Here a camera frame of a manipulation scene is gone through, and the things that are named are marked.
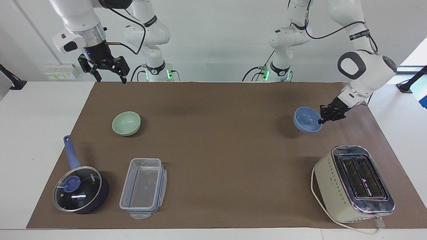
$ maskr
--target green bowl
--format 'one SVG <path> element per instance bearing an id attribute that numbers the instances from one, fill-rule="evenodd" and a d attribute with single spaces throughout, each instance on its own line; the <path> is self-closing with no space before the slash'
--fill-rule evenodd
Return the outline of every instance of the green bowl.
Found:
<path id="1" fill-rule="evenodd" d="M 141 117 L 132 111 L 123 112 L 114 118 L 111 126 L 115 133 L 127 137 L 139 130 L 139 127 L 141 127 Z"/>

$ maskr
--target bowl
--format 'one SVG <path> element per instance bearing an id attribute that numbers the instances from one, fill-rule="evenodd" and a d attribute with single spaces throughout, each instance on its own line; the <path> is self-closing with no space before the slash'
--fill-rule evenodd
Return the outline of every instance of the bowl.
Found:
<path id="1" fill-rule="evenodd" d="M 301 132 L 312 133 L 319 131 L 322 128 L 322 124 L 318 123 L 319 119 L 319 113 L 309 107 L 300 107 L 294 114 L 295 127 Z"/>
<path id="2" fill-rule="evenodd" d="M 118 135 L 131 136 L 141 127 L 141 117 L 132 111 L 123 112 L 114 118 L 111 126 Z"/>

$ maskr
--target brown table mat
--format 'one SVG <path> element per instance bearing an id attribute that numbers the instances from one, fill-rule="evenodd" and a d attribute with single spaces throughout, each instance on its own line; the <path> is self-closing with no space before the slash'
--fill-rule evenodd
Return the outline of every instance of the brown table mat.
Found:
<path id="1" fill-rule="evenodd" d="M 373 156 L 396 203 L 387 228 L 427 228 L 427 210 L 369 108 L 305 134 L 294 111 L 318 109 L 341 83 L 96 83 L 72 131 L 76 154 L 110 183 L 104 205 L 88 215 L 57 210 L 52 193 L 69 171 L 63 151 L 27 228 L 340 228 L 312 196 L 314 164 L 337 145 Z M 139 132 L 121 137 L 114 117 L 135 111 Z M 159 158 L 167 169 L 163 205 L 145 220 L 119 208 L 129 162 Z M 373 221 L 352 224 L 375 228 Z"/>

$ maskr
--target white table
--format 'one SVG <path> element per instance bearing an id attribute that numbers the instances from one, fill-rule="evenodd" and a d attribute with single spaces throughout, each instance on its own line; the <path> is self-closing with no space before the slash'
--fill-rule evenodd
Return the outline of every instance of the white table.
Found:
<path id="1" fill-rule="evenodd" d="M 425 239 L 427 229 L 385 229 L 365 236 L 346 229 L 25 230 L 43 188 L 92 89 L 93 82 L 28 82 L 0 102 L 0 239 Z M 369 105 L 427 205 L 427 111 L 393 85 Z"/>

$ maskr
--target white power cord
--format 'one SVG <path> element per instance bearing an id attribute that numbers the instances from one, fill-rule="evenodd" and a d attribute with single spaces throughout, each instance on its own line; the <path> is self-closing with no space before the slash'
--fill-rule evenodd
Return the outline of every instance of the white power cord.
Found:
<path id="1" fill-rule="evenodd" d="M 364 232 L 364 231 L 361 231 L 361 230 L 359 230 L 359 229 L 356 229 L 356 228 L 352 228 L 352 227 L 349 227 L 349 226 L 347 226 L 347 225 L 345 225 L 345 224 L 342 224 L 342 223 L 340 223 L 340 222 L 337 222 L 337 221 L 335 221 L 330 215 L 329 215 L 329 213 L 328 213 L 328 211 L 326 211 L 326 209 L 325 209 L 325 207 L 323 206 L 323 204 L 320 202 L 320 200 L 319 200 L 319 198 L 317 197 L 317 195 L 316 195 L 316 193 L 314 193 L 314 190 L 313 190 L 313 176 L 314 176 L 314 168 L 313 168 L 313 170 L 311 171 L 311 192 L 313 193 L 313 195 L 314 195 L 314 197 L 316 198 L 316 200 L 317 200 L 317 202 L 319 203 L 319 205 L 322 207 L 322 209 L 323 209 L 323 211 L 326 213 L 326 215 L 334 222 L 334 223 L 336 223 L 336 224 L 338 224 L 338 225 L 340 225 L 340 226 L 342 226 L 342 227 L 345 227 L 345 228 L 348 228 L 348 229 L 350 229 L 350 230 L 353 230 L 353 231 L 356 231 L 356 232 L 359 232 L 359 233 L 363 233 L 363 234 L 367 234 L 367 235 L 375 235 L 375 234 L 377 234 L 377 233 L 379 233 L 380 232 L 380 230 L 381 230 L 381 228 L 379 227 L 380 226 L 380 222 L 382 222 L 382 220 L 380 221 L 380 222 L 378 222 L 377 220 L 375 220 L 375 222 L 376 222 L 376 224 L 377 224 L 377 230 L 375 230 L 375 232 Z"/>

